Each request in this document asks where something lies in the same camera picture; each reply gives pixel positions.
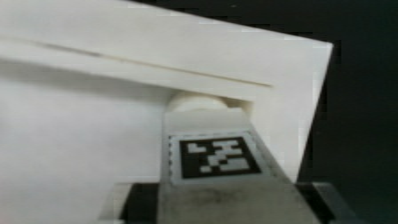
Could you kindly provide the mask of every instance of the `white cylindrical object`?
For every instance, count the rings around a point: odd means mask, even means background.
[[[225,109],[227,104],[220,97],[207,94],[181,92],[168,103],[168,112]]]

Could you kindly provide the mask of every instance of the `black background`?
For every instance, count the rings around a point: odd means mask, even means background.
[[[373,224],[398,223],[398,1],[140,1],[334,43],[300,170]]]

